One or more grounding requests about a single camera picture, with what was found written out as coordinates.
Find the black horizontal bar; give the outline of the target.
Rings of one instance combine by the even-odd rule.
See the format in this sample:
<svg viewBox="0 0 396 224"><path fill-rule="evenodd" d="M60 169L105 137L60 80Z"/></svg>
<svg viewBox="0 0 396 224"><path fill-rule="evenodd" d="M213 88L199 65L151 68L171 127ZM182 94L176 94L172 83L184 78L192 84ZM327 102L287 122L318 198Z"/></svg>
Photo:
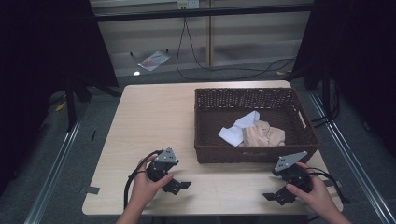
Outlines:
<svg viewBox="0 0 396 224"><path fill-rule="evenodd" d="M105 13L92 16L96 22L142 21L157 19L192 18L208 16L229 16L247 14L289 13L311 11L314 4L275 5L260 7L215 7L201 9L175 9L149 12Z"/></svg>

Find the brown woven basket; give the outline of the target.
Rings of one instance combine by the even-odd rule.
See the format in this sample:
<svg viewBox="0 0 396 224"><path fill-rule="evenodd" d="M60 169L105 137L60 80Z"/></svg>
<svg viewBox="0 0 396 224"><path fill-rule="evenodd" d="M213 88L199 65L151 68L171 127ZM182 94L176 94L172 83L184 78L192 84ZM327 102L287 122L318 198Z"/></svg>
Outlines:
<svg viewBox="0 0 396 224"><path fill-rule="evenodd" d="M195 91L194 148L200 163L276 162L301 151L310 158L320 142L293 88L212 88ZM223 128L251 112L272 127L283 130L285 144L279 147L233 146L219 136Z"/></svg>

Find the black curtain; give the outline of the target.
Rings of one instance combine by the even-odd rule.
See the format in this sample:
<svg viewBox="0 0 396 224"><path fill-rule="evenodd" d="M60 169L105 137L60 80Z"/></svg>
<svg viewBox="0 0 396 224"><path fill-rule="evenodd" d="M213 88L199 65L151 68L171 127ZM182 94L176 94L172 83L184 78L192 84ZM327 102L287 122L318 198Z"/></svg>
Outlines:
<svg viewBox="0 0 396 224"><path fill-rule="evenodd" d="M116 87L90 0L0 0L0 196L18 175L57 91Z"/></svg>
<svg viewBox="0 0 396 224"><path fill-rule="evenodd" d="M293 72L331 77L396 157L396 0L314 0Z"/></svg>

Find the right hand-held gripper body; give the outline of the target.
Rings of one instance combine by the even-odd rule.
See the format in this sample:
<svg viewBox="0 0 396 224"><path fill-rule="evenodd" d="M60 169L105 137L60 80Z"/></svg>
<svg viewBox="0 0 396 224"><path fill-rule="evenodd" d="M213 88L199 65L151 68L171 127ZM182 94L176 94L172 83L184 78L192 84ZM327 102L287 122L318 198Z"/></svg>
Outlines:
<svg viewBox="0 0 396 224"><path fill-rule="evenodd" d="M307 155L306 151L280 156L273 170L275 176L281 178L299 189L310 192L312 190L311 179L308 172L299 166L297 162Z"/></svg>

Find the person's right hand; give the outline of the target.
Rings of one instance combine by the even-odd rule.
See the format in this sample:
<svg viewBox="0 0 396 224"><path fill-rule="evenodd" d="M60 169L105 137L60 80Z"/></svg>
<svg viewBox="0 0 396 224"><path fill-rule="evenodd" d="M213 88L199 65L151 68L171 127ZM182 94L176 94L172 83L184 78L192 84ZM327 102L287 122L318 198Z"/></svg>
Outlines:
<svg viewBox="0 0 396 224"><path fill-rule="evenodd" d="M309 193L292 184L287 184L286 188L289 192L307 203L308 206L321 217L325 217L333 212L338 212L324 182L317 175L311 175L310 179L312 190Z"/></svg>

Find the white cloth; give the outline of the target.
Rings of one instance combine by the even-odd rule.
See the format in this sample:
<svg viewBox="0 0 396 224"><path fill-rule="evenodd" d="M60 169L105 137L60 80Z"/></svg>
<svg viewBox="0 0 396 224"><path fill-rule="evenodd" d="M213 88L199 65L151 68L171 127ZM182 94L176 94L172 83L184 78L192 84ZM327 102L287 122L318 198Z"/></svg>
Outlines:
<svg viewBox="0 0 396 224"><path fill-rule="evenodd" d="M243 130L253 127L254 122L260 119L258 111L252 111L244 117L237 119L230 128L222 127L218 136L233 147L239 146L244 141Z"/></svg>

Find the beige cloth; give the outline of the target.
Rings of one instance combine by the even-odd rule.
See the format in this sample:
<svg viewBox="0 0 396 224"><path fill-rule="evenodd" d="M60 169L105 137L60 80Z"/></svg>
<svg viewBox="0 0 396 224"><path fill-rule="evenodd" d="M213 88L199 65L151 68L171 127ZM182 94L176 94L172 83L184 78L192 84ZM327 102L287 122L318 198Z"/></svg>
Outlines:
<svg viewBox="0 0 396 224"><path fill-rule="evenodd" d="M271 126L267 121L254 121L251 127L242 129L242 135L243 141L240 144L240 147L285 146L285 131Z"/></svg>

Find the person's left hand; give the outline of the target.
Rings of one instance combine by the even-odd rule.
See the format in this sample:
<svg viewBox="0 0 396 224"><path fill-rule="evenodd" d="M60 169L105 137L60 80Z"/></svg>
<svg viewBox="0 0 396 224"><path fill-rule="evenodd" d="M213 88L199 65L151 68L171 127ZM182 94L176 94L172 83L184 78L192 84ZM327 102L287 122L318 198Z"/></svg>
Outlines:
<svg viewBox="0 0 396 224"><path fill-rule="evenodd" d="M147 165L156 158L156 154L148 159L142 159L143 164L137 170L137 174L133 181L133 189L127 208L133 211L143 211L147 204L155 197L158 190L168 184L173 175L168 174L158 181L152 181L147 175Z"/></svg>

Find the black metal stand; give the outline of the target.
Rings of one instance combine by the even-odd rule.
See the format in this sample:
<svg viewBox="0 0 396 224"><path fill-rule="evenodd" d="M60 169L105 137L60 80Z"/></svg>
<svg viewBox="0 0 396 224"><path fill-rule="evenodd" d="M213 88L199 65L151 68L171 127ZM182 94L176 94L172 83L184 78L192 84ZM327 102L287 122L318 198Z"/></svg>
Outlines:
<svg viewBox="0 0 396 224"><path fill-rule="evenodd" d="M340 101L338 87L335 90L331 90L331 75L330 72L325 70L321 79L321 102L324 114L314 122L318 121L315 128L330 124L334 121L340 112Z"/></svg>
<svg viewBox="0 0 396 224"><path fill-rule="evenodd" d="M88 88L86 78L81 75L70 75L65 84L65 97L67 104L68 128L71 132L77 122L77 114L74 96L81 102L89 102L92 98Z"/></svg>

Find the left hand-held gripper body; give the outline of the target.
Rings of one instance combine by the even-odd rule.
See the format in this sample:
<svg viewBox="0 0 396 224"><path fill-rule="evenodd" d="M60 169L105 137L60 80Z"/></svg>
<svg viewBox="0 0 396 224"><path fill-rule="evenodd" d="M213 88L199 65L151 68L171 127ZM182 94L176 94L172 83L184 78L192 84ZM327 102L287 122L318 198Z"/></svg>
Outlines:
<svg viewBox="0 0 396 224"><path fill-rule="evenodd" d="M148 178L154 182L166 176L169 170L179 163L179 159L175 155L172 148L163 150L158 156L148 165Z"/></svg>

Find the white wall socket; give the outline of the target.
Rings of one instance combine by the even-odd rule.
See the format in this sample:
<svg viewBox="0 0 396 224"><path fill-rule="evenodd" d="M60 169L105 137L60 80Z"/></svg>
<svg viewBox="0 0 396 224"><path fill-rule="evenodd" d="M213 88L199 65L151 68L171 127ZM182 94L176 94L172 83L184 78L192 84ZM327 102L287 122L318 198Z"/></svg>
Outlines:
<svg viewBox="0 0 396 224"><path fill-rule="evenodd" d="M179 9L197 9L200 7L199 0L177 0Z"/></svg>

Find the clear plastic bag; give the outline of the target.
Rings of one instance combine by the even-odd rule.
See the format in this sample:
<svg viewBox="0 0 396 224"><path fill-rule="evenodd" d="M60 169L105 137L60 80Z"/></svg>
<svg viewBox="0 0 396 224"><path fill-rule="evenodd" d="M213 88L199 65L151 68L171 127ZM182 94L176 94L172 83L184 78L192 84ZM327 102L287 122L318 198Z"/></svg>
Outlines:
<svg viewBox="0 0 396 224"><path fill-rule="evenodd" d="M161 51L156 51L152 55L147 57L145 60L140 62L138 65L140 67L146 69L147 71L151 72L151 71L155 70L157 67L159 67L160 65L162 65L163 63L165 63L166 61L168 61L169 59L170 59L170 56L167 53L161 52Z"/></svg>

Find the aluminium floor rail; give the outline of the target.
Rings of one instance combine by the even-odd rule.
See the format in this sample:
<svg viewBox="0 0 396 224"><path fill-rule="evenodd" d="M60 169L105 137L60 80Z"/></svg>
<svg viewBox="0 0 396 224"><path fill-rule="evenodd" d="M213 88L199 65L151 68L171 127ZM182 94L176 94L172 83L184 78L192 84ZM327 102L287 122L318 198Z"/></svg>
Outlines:
<svg viewBox="0 0 396 224"><path fill-rule="evenodd" d="M396 224L396 216L390 211L389 205L361 166L361 163L358 161L342 132L339 130L336 123L325 115L324 105L319 96L314 91L309 92L309 95L316 110L319 113L319 116L323 119L326 128L332 136L332 139L343 155L351 172L357 179L362 191L364 192L371 206L374 208L381 222L383 224Z"/></svg>
<svg viewBox="0 0 396 224"><path fill-rule="evenodd" d="M40 221L47 209L50 198L54 192L55 186L59 180L62 169L68 157L71 147L73 146L75 139L78 135L81 122L86 114L88 104L84 103L78 112L78 118L71 130L67 132L63 144L60 147L55 162L52 164L46 181L39 191L38 196L35 199L33 206L31 207L27 218L23 224L40 224Z"/></svg>

